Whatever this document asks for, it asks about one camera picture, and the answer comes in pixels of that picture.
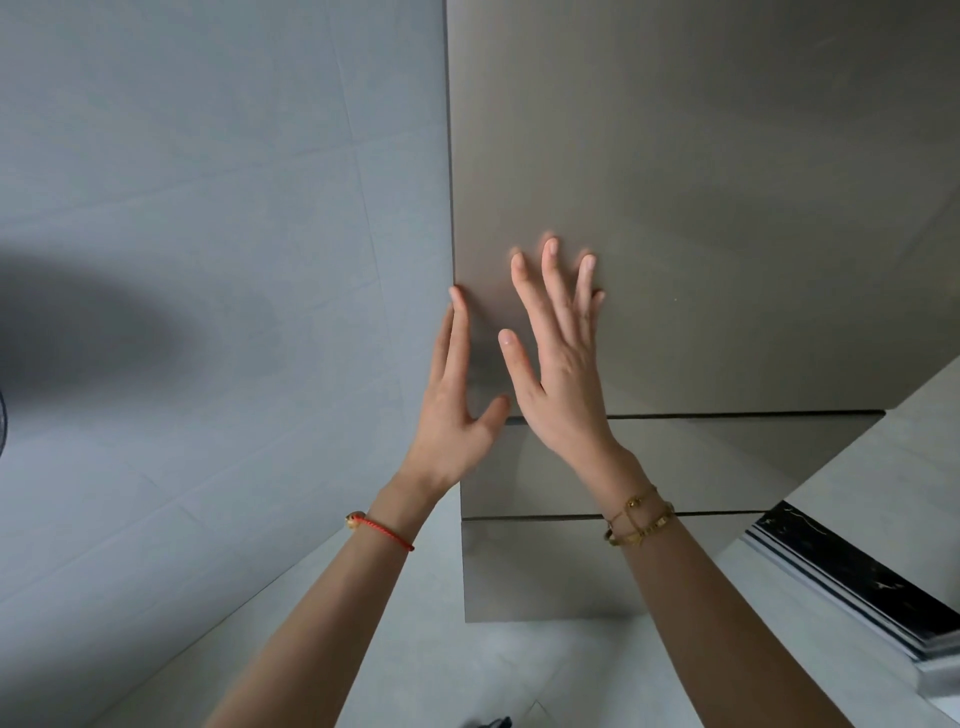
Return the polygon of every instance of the cabinet door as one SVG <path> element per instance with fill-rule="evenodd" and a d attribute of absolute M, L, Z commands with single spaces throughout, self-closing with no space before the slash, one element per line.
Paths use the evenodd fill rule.
<path fill-rule="evenodd" d="M 678 511 L 765 511 L 877 419 L 613 420 L 611 429 Z M 527 425 L 504 428 L 460 498 L 464 518 L 596 513 L 576 474 Z"/>
<path fill-rule="evenodd" d="M 960 182 L 960 4 L 896 5 L 448 0 L 478 399 L 499 328 L 536 360 L 508 260 L 546 230 L 599 255 L 612 414 L 890 409 L 960 353 L 960 245 L 911 269 Z"/>
<path fill-rule="evenodd" d="M 758 518 L 681 518 L 711 555 Z M 467 621 L 626 617 L 646 611 L 600 519 L 463 523 Z"/>

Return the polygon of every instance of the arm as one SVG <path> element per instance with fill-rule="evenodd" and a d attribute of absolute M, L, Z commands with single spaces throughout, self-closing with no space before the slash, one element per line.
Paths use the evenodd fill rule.
<path fill-rule="evenodd" d="M 450 297 L 414 443 L 367 514 L 408 543 L 437 501 L 487 454 L 510 411 L 507 398 L 498 397 L 479 420 L 467 412 L 467 305 L 455 287 Z M 406 559 L 406 549 L 388 536 L 365 525 L 354 530 L 207 728 L 333 726 Z"/>
<path fill-rule="evenodd" d="M 558 269 L 556 238 L 543 247 L 544 289 L 522 254 L 511 262 L 514 286 L 530 316 L 540 380 L 516 335 L 500 345 L 527 423 L 580 476 L 604 517 L 632 496 L 641 526 L 665 505 L 636 458 L 613 438 L 597 374 L 594 338 L 603 293 L 592 290 L 595 257 L 579 266 L 571 295 Z M 631 532 L 618 519 L 614 532 Z M 829 726 L 850 728 L 843 714 L 767 628 L 733 584 L 673 519 L 624 556 L 693 707 L 707 728 Z"/>

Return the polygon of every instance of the black object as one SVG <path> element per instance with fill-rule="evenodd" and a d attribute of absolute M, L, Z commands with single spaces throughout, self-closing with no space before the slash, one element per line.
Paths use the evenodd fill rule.
<path fill-rule="evenodd" d="M 745 538 L 914 659 L 957 648 L 960 614 L 799 508 L 779 503 L 751 526 Z"/>

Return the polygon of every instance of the wall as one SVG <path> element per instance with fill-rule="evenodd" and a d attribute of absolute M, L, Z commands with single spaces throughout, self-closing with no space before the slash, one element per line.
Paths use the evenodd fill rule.
<path fill-rule="evenodd" d="M 0 724 L 369 502 L 452 277 L 441 0 L 0 3 Z"/>
<path fill-rule="evenodd" d="M 960 611 L 960 359 L 787 500 Z"/>

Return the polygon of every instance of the cabinet panel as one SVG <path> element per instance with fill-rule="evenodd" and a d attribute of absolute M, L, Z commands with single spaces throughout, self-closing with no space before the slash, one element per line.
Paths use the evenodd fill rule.
<path fill-rule="evenodd" d="M 711 555 L 753 515 L 681 518 Z M 626 617 L 646 611 L 606 525 L 588 521 L 463 523 L 464 603 L 468 622 Z"/>
<path fill-rule="evenodd" d="M 612 420 L 617 440 L 678 511 L 767 510 L 873 425 L 876 415 Z M 460 489 L 464 518 L 580 515 L 597 507 L 527 425 L 504 428 Z"/>
<path fill-rule="evenodd" d="M 508 258 L 546 230 L 599 255 L 612 414 L 890 409 L 960 353 L 960 246 L 911 267 L 960 182 L 960 5 L 798 7 L 447 2 L 475 397 L 500 328 L 536 360 Z"/>

